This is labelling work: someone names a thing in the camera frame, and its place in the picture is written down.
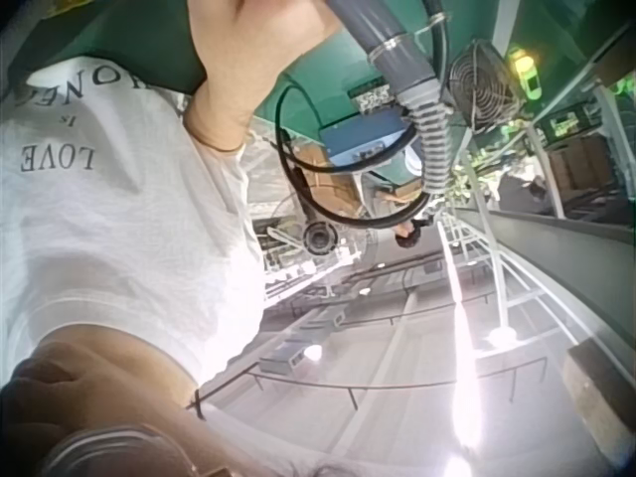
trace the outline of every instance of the green light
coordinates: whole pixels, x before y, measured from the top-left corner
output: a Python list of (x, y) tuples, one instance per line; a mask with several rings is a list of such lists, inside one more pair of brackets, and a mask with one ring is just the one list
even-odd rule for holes
[(539, 80), (539, 71), (535, 64), (535, 59), (528, 55), (525, 50), (516, 48), (509, 55), (512, 67), (519, 77), (519, 83), (522, 90), (529, 100), (536, 101), (543, 95), (541, 82)]

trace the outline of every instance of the small fan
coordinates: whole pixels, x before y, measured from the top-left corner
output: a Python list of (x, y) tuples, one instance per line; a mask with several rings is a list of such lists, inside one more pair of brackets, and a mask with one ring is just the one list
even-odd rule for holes
[(473, 41), (453, 62), (450, 91), (476, 134), (513, 119), (524, 96), (501, 55), (483, 40)]

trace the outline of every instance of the white t-shirt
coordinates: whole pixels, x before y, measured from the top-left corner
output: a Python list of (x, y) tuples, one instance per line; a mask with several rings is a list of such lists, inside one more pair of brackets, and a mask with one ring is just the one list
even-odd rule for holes
[(193, 139), (176, 97), (77, 58), (5, 101), (0, 384), (68, 325), (134, 335), (199, 384), (258, 331), (264, 272), (240, 153)]

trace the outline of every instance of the hand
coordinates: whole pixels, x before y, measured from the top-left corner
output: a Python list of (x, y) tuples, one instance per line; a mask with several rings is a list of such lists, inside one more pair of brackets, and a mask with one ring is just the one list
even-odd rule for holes
[(189, 0), (188, 6), (208, 80), (186, 125), (221, 150), (242, 145), (278, 75), (339, 28), (324, 0)]

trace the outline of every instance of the metal clamp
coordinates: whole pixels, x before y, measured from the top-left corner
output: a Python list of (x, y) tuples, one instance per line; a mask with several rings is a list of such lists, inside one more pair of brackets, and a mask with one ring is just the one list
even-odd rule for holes
[(450, 15), (448, 13), (445, 13), (445, 12), (436, 13), (435, 15), (433, 15), (432, 17), (430, 17), (428, 19), (428, 24), (424, 28), (422, 28), (421, 30), (417, 30), (413, 34), (416, 37), (418, 37), (422, 33), (426, 33), (428, 30), (433, 28), (435, 25), (437, 25), (439, 23), (442, 23), (442, 22), (447, 22), (448, 20), (450, 20)]
[(369, 62), (375, 63), (380, 55), (384, 52), (390, 52), (398, 47), (398, 45), (410, 36), (409, 33), (394, 36), (393, 38), (386, 40), (384, 43), (379, 44), (369, 53)]
[(417, 41), (417, 38), (422, 33), (425, 33), (429, 31), (431, 28), (433, 28), (435, 25), (442, 22), (446, 22), (448, 20), (450, 20), (450, 15), (448, 15), (447, 13), (445, 12), (436, 13), (435, 15), (433, 15), (432, 17), (428, 19), (428, 24), (421, 30), (417, 30), (415, 33), (404, 33), (401, 35), (396, 35), (393, 38), (390, 38), (386, 40), (385, 42), (383, 42), (382, 44), (375, 47), (369, 53), (369, 62), (374, 64), (382, 53), (390, 52), (391, 50), (394, 50), (395, 48), (399, 46), (401, 42), (403, 42), (408, 37), (413, 36), (415, 40)]

